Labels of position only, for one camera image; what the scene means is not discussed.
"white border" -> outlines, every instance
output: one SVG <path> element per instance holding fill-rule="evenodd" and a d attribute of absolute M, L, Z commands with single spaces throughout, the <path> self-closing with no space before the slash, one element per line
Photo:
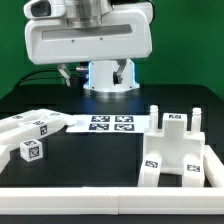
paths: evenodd
<path fill-rule="evenodd" d="M 0 214 L 224 214 L 224 166 L 209 146 L 204 167 L 218 188 L 0 188 Z"/>

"black and white pattern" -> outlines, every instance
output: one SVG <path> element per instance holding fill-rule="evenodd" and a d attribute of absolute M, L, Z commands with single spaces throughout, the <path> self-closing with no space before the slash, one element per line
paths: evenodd
<path fill-rule="evenodd" d="M 43 121 L 36 121 L 33 124 L 35 124 L 35 125 L 42 125 L 42 124 L 44 124 L 44 122 Z"/>
<path fill-rule="evenodd" d="M 187 170 L 193 172 L 200 172 L 200 166 L 187 165 Z"/>
<path fill-rule="evenodd" d="M 50 114 L 51 116 L 59 116 L 60 115 L 60 113 L 52 113 L 52 114 Z"/>
<path fill-rule="evenodd" d="M 110 122 L 110 116 L 92 116 L 91 122 Z"/>
<path fill-rule="evenodd" d="M 89 126 L 90 131 L 108 131 L 109 130 L 109 124 L 95 124 L 92 123 Z"/>
<path fill-rule="evenodd" d="M 181 115 L 180 114 L 169 114 L 169 118 L 170 119 L 181 119 Z"/>
<path fill-rule="evenodd" d="M 133 116 L 115 116 L 115 122 L 133 123 L 134 122 L 134 117 Z"/>
<path fill-rule="evenodd" d="M 115 131 L 134 131 L 135 126 L 134 124 L 115 124 L 114 130 Z"/>
<path fill-rule="evenodd" d="M 47 134 L 47 125 L 44 125 L 40 128 L 40 134 L 46 135 Z"/>
<path fill-rule="evenodd" d="M 14 117 L 12 117 L 12 118 L 19 120 L 19 119 L 23 119 L 23 116 L 21 116 L 21 115 L 16 115 L 16 116 L 14 116 Z"/>
<path fill-rule="evenodd" d="M 30 158 L 34 158 L 40 155 L 40 149 L 38 146 L 29 149 Z"/>
<path fill-rule="evenodd" d="M 149 167 L 152 167 L 152 168 L 157 168 L 158 167 L 158 163 L 150 161 L 150 160 L 146 160 L 145 161 L 145 166 L 149 166 Z"/>
<path fill-rule="evenodd" d="M 25 145 L 27 146 L 31 146 L 31 145 L 35 145 L 37 144 L 35 141 L 31 140 L 31 141 L 28 141 L 28 142 L 24 142 Z"/>

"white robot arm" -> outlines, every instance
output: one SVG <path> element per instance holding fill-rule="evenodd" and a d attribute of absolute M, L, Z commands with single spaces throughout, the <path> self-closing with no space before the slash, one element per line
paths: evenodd
<path fill-rule="evenodd" d="M 32 0 L 24 13 L 31 20 L 25 37 L 33 63 L 62 68 L 90 62 L 87 92 L 123 95 L 139 88 L 129 58 L 148 57 L 152 51 L 150 2 L 112 6 L 109 0 Z"/>

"black cable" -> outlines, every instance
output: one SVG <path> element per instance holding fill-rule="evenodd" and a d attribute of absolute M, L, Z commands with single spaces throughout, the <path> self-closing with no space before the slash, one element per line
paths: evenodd
<path fill-rule="evenodd" d="M 75 68 L 70 68 L 69 70 L 70 71 L 76 71 Z M 46 69 L 40 69 L 40 70 L 32 71 L 32 72 L 24 75 L 22 78 L 20 78 L 20 80 L 14 85 L 13 89 L 16 89 L 17 87 L 19 87 L 21 83 L 25 82 L 25 80 L 27 80 L 27 78 L 29 78 L 31 76 L 34 76 L 36 74 L 41 74 L 41 73 L 50 73 L 50 72 L 58 72 L 58 69 L 56 69 L 56 68 L 46 68 Z"/>
<path fill-rule="evenodd" d="M 29 82 L 29 81 L 35 81 L 35 80 L 46 80 L 46 79 L 65 79 L 64 77 L 45 77 L 45 78 L 33 78 L 33 79 L 24 79 L 24 80 L 21 80 L 19 82 L 19 85 L 17 86 L 14 86 L 13 89 L 17 88 L 20 86 L 20 84 L 24 83 L 24 82 Z"/>

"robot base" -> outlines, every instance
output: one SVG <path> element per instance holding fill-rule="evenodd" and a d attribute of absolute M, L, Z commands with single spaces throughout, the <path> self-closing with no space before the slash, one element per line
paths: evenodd
<path fill-rule="evenodd" d="M 84 85 L 87 95 L 117 99 L 138 94 L 139 87 L 130 59 L 89 63 L 89 81 Z"/>

